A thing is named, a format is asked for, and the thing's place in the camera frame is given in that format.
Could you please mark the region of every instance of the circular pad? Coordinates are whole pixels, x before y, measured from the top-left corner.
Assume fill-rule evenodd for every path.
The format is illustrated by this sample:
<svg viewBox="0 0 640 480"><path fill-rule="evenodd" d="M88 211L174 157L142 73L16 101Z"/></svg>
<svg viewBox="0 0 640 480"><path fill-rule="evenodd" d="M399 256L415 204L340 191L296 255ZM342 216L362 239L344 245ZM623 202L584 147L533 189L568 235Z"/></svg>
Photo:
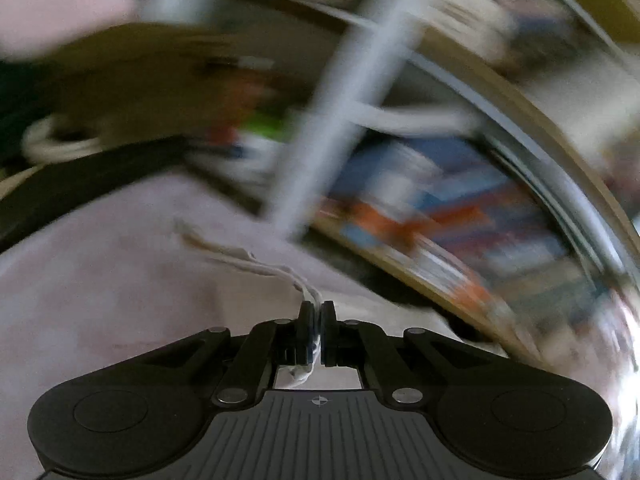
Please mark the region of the circular pad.
<svg viewBox="0 0 640 480"><path fill-rule="evenodd" d="M566 416L561 400L537 390L501 394L491 403L491 411L508 428L530 432L551 430L562 424Z"/></svg>
<svg viewBox="0 0 640 480"><path fill-rule="evenodd" d="M188 449L204 424L188 386L63 383L33 405L27 428L47 465L69 476L133 476Z"/></svg>
<svg viewBox="0 0 640 480"><path fill-rule="evenodd" d="M461 458L512 478L559 478L589 464L609 441L612 418L593 390L558 384L450 386L436 423Z"/></svg>
<svg viewBox="0 0 640 480"><path fill-rule="evenodd" d="M146 400L123 390L107 390L82 399L74 410L78 424L98 433L132 428L145 418Z"/></svg>

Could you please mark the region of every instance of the pink fabric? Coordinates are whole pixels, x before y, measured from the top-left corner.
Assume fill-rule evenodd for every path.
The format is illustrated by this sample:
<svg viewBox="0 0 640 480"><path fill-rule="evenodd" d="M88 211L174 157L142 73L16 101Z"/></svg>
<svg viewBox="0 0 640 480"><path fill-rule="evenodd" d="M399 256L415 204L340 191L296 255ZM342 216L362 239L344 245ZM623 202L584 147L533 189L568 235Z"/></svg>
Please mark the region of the pink fabric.
<svg viewBox="0 0 640 480"><path fill-rule="evenodd" d="M100 28L128 22L138 0L0 0L0 53L33 57Z"/></svg>

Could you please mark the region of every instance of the green object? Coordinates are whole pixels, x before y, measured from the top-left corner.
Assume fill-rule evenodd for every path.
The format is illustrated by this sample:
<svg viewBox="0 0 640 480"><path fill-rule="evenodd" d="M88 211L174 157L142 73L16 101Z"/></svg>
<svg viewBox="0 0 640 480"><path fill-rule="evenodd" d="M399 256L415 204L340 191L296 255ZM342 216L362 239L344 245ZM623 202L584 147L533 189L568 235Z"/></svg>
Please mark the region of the green object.
<svg viewBox="0 0 640 480"><path fill-rule="evenodd" d="M242 130L281 142L287 140L288 136L283 118L273 117L263 112L255 112L247 122L242 125Z"/></svg>

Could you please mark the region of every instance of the metal screw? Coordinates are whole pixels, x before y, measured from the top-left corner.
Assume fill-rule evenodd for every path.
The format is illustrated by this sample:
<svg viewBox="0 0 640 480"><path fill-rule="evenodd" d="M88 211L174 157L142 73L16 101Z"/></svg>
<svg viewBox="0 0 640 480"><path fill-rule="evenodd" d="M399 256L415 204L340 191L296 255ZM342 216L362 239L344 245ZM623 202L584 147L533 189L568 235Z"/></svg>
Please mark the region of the metal screw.
<svg viewBox="0 0 640 480"><path fill-rule="evenodd" d="M391 396L400 404L415 404L422 400L422 392L415 388L398 388Z"/></svg>
<svg viewBox="0 0 640 480"><path fill-rule="evenodd" d="M238 404L243 402L249 394L242 388L225 388L218 394L218 400L225 404Z"/></svg>

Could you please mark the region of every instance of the white pole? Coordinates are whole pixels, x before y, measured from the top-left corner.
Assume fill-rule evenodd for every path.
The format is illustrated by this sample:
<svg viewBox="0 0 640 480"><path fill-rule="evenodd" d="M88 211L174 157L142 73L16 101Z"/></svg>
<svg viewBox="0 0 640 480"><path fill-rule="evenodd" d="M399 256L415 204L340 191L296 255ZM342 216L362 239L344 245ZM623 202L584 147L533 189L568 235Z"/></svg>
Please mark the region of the white pole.
<svg viewBox="0 0 640 480"><path fill-rule="evenodd" d="M363 128L352 121L358 104L378 104L400 72L400 46L413 48L420 27L408 12L425 0L367 0L372 27L346 31L280 165L266 221L282 238L302 234Z"/></svg>

